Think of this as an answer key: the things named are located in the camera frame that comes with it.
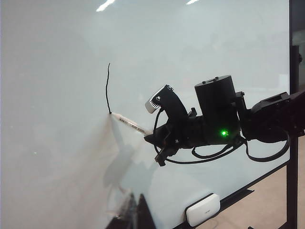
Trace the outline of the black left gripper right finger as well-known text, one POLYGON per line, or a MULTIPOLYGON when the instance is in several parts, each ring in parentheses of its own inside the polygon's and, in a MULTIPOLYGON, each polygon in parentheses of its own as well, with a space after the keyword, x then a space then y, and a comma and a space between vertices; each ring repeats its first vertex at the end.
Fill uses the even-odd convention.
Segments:
POLYGON ((140 194, 135 210, 135 229, 156 229, 144 194, 140 194))

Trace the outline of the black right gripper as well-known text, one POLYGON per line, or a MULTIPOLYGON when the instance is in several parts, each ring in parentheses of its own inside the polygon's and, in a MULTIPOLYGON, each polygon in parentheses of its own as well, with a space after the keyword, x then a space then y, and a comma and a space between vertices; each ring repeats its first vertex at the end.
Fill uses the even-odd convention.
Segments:
POLYGON ((204 156, 196 156, 199 160, 195 161, 176 161, 170 159, 179 149, 192 149, 192 154, 195 154, 195 149, 204 144, 202 138, 203 131, 199 124, 200 119, 197 117, 196 109, 191 108, 186 119, 178 122, 168 120, 165 124, 157 126, 160 114, 164 111, 161 108, 155 118, 153 134, 144 137, 144 140, 154 146, 156 151, 155 161, 159 166, 166 165, 165 162, 170 162, 178 165, 193 165, 205 162, 204 156))

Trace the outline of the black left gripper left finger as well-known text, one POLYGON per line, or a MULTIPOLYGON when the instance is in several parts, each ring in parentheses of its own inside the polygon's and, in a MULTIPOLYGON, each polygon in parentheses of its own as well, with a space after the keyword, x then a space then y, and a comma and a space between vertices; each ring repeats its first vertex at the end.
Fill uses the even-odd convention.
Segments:
POLYGON ((134 194, 129 193, 106 229, 133 229, 135 225, 135 199, 134 194))

